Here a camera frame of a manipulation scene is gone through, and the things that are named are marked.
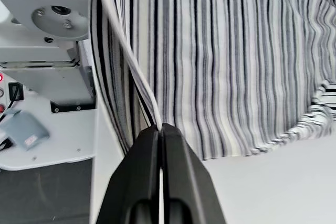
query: bolt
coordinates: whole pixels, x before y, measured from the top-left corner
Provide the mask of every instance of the bolt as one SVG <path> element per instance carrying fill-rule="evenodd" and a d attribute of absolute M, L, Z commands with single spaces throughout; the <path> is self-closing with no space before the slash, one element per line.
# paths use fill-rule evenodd
<path fill-rule="evenodd" d="M 53 43 L 54 39 L 49 38 L 49 37 L 44 37 L 44 41 L 45 41 L 46 43 Z"/>
<path fill-rule="evenodd" d="M 65 22 L 63 23 L 63 27 L 67 29 L 71 29 L 72 28 L 71 21 L 66 19 Z"/>
<path fill-rule="evenodd" d="M 36 13 L 37 13 L 38 16 L 43 16 L 45 14 L 45 11 L 44 11 L 44 9 L 39 9 L 39 10 L 37 10 Z"/>

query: striped fabric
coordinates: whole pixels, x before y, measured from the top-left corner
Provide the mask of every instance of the striped fabric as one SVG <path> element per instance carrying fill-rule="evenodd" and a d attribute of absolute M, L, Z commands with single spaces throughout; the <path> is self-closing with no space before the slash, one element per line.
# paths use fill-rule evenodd
<path fill-rule="evenodd" d="M 331 132 L 332 0 L 92 0 L 91 40 L 125 153 L 161 122 L 202 159 Z"/>

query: black connector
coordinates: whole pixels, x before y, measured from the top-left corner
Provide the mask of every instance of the black connector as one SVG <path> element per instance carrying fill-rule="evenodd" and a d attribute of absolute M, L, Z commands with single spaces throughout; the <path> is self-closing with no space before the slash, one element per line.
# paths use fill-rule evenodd
<path fill-rule="evenodd" d="M 23 85 L 19 82 L 10 82 L 8 84 L 8 89 L 9 89 L 9 99 L 11 101 L 21 101 L 24 99 L 24 96 L 23 96 Z"/>

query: red light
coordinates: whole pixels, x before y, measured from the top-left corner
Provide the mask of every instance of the red light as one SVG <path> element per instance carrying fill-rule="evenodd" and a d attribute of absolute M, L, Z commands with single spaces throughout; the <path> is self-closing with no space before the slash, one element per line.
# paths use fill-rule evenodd
<path fill-rule="evenodd" d="M 3 104 L 0 104 L 0 113 L 3 113 L 5 111 L 5 106 Z"/>

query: dark floor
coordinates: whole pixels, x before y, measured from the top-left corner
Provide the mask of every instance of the dark floor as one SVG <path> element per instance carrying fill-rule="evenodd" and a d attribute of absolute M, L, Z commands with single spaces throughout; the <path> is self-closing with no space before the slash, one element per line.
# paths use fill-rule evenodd
<path fill-rule="evenodd" d="M 0 224 L 88 224 L 91 160 L 0 172 Z"/>

